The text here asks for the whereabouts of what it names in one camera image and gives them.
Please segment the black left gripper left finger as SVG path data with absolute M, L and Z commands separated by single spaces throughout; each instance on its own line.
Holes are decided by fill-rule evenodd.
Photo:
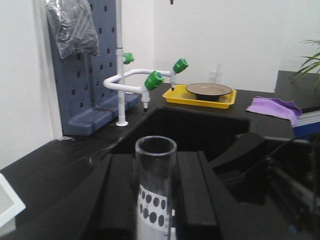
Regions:
M 6 240 L 133 240 L 136 195 L 131 154 L 108 154 L 60 202 L 5 235 Z

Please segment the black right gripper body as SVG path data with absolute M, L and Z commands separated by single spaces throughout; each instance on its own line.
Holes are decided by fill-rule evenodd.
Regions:
M 264 149 L 266 139 L 253 133 L 242 134 L 234 144 L 212 161 L 217 173 L 238 169 L 244 177 L 262 174 L 270 184 L 276 181 L 278 195 L 287 207 L 299 201 L 308 209 L 310 230 L 320 237 L 320 134 L 305 135 L 310 148 L 302 157 L 296 145 L 302 137 L 283 141 L 270 152 Z

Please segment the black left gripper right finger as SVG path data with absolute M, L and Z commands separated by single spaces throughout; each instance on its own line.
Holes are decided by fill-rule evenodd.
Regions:
M 176 199 L 179 240 L 295 240 L 269 194 L 263 204 L 238 202 L 208 167 L 202 152 L 177 154 L 180 186 Z

